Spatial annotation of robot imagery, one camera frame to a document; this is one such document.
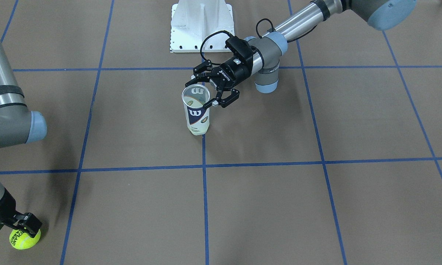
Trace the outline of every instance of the white bracket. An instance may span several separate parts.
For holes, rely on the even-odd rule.
[[[234,35],[232,6],[224,0],[179,0],[172,6],[170,52],[199,52],[209,35],[226,30]],[[206,41],[203,52],[230,52],[220,33]]]

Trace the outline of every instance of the black cable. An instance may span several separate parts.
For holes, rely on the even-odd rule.
[[[220,33],[224,33],[224,34],[228,35],[230,38],[233,37],[233,35],[231,34],[231,32],[228,32],[228,31],[226,31],[226,30],[221,30],[221,31],[215,32],[215,33],[209,35],[208,37],[206,37],[206,39],[203,40],[203,43],[201,44],[201,47],[200,47],[200,55],[201,55],[201,57],[202,57],[205,61],[207,61],[207,60],[206,60],[206,58],[204,57],[203,52],[202,52],[204,44],[206,43],[206,41],[207,41],[209,38],[213,37],[213,36],[216,35],[216,34],[220,34]],[[214,65],[214,66],[221,65],[221,64],[216,64],[216,63],[213,63],[213,62],[211,62],[211,64]]]
[[[302,37],[305,37],[306,35],[308,35],[309,33],[311,33],[311,31],[313,31],[316,27],[317,27],[317,25],[315,25],[310,31],[306,32],[305,34],[303,34],[303,35],[297,37],[297,38],[294,39],[294,40],[289,40],[289,41],[287,41],[287,42],[288,42],[288,43],[290,43],[290,42],[295,42],[295,41],[301,39]]]
[[[272,23],[268,18],[262,18],[261,20],[259,20],[259,21],[257,22],[257,25],[255,25],[255,32],[257,32],[257,36],[259,37],[259,39],[262,38],[261,35],[259,34],[259,25],[260,25],[260,23],[261,23],[262,21],[268,21],[268,22],[270,23],[270,25],[272,26],[271,29],[270,29],[271,32],[274,32],[274,31],[275,31],[275,27],[273,27],[273,23]]]

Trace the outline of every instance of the yellow tennis ball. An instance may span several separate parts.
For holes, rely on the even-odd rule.
[[[40,240],[41,230],[38,230],[38,233],[34,238],[31,238],[27,233],[23,230],[13,230],[10,233],[10,244],[12,247],[18,250],[26,250],[27,248],[31,248],[36,245],[38,240]]]

